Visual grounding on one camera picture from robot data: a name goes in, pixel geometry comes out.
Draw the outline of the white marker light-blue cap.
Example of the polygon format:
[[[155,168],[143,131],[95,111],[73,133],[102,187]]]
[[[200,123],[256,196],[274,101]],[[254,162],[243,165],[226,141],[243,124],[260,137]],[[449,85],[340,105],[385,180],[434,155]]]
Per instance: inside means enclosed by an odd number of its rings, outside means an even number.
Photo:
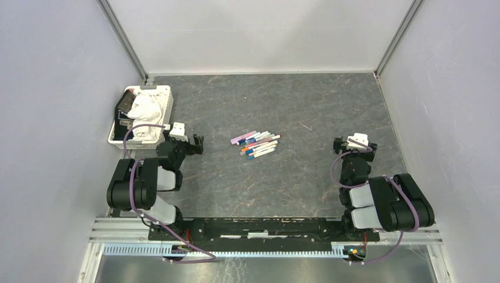
[[[248,159],[248,160],[252,160],[252,159],[255,159],[255,158],[259,157],[259,156],[262,156],[262,155],[265,155],[265,154],[268,154],[268,153],[272,153],[272,152],[274,152],[275,150],[276,150],[276,148],[275,148],[275,147],[269,147],[269,148],[264,149],[264,150],[261,150],[261,151],[259,151],[259,152],[252,153],[251,155],[249,155],[249,156],[247,157],[247,159]]]

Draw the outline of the white marker blue cap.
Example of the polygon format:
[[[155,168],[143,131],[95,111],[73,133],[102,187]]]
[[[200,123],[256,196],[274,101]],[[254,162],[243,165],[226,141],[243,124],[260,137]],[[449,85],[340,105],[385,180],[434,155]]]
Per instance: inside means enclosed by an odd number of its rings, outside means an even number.
[[[247,147],[247,148],[244,148],[241,150],[241,152],[247,152],[248,150],[251,150],[251,149],[256,149],[258,147],[262,147],[262,146],[266,146],[268,144],[275,144],[275,143],[278,143],[276,140],[273,140],[273,141],[266,141],[264,143],[261,143],[261,144],[256,144],[254,146],[251,146],[251,147]]]

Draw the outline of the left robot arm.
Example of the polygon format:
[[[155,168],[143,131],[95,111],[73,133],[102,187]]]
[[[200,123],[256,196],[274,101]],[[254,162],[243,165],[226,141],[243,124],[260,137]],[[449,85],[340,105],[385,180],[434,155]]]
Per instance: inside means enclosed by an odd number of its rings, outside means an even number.
[[[156,147],[156,157],[149,157],[133,168],[134,159],[119,160],[106,192],[106,201],[110,208],[131,211],[130,184],[133,185],[135,207],[163,222],[163,233],[171,240],[178,240],[185,234],[180,209],[162,200],[159,192],[179,191],[183,174],[180,171],[186,156],[203,153],[203,136],[193,135],[194,143],[166,138]]]

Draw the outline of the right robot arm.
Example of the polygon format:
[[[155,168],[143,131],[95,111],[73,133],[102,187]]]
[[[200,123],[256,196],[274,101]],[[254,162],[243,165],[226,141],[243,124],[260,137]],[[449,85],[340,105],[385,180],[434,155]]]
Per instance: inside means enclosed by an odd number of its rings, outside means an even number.
[[[431,204],[410,174],[370,176],[377,147],[361,133],[333,142],[334,163],[341,164],[340,176],[333,181],[346,207],[340,231],[349,241],[369,229],[413,232],[435,223]]]

